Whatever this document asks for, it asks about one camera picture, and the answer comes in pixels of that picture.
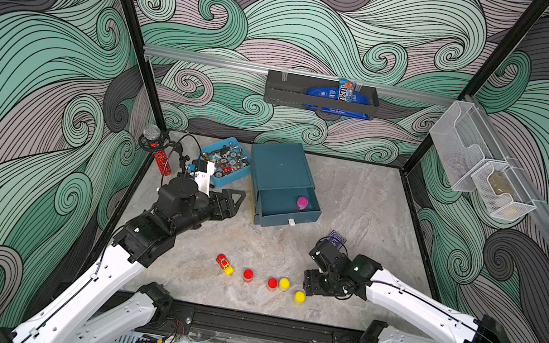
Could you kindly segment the yellow paint can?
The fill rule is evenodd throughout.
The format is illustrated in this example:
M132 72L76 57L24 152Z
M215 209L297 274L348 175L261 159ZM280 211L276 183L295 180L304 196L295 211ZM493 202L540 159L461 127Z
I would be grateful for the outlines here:
M287 291L291 287L290 281L287 278L281 278L279 280L278 289L280 291Z
M305 300L306 300L306 294L301 291L298 291L298 292L296 291L293 297L294 304L298 306L303 305Z

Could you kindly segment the red paint can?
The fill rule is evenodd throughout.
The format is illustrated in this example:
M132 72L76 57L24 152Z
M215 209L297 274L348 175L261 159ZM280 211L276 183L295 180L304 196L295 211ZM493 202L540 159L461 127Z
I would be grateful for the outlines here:
M245 282L251 283L252 280L253 280L253 278L254 278L254 276L255 276L255 275L254 275L252 269L246 269L245 271L243 271L243 276L242 276L242 278L243 278L243 280L244 280Z
M276 291L278 289L279 281L276 278L269 278L266 285L270 291Z

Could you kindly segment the teal drawer cabinet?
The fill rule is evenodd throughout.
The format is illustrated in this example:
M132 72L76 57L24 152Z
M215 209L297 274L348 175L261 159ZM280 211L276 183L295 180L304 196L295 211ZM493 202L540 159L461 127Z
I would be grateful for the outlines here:
M253 222L266 228L317 222L322 210L302 145L257 143L251 149ZM304 211L296 206L302 196L309 200Z

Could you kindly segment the magenta paint can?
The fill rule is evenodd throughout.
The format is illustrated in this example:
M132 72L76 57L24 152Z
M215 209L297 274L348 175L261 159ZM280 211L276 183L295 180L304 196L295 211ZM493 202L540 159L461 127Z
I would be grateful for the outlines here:
M305 198L304 196L297 199L296 206L298 207L298 210L304 211L309 207L309 200Z

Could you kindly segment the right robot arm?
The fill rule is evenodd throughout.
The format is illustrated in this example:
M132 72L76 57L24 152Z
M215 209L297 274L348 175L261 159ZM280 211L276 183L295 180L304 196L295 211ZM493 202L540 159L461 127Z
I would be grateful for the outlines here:
M493 317L475 318L453 310L402 282L377 261L350 259L331 237L319 239L309 256L317 268L304 274L303 292L336 300L358 297L389 310L420 330L405 333L383 321L372 321L358 343L511 343Z

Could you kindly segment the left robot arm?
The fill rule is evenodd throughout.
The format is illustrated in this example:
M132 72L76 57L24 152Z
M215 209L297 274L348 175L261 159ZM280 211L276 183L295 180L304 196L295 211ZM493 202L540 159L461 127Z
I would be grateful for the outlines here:
M165 322L173 298L152 282L106 312L100 309L175 244L178 235L238 213L245 192L209 190L210 180L184 175L158 190L150 210L126 222L100 258L36 315L0 329L0 343L111 343L152 322Z

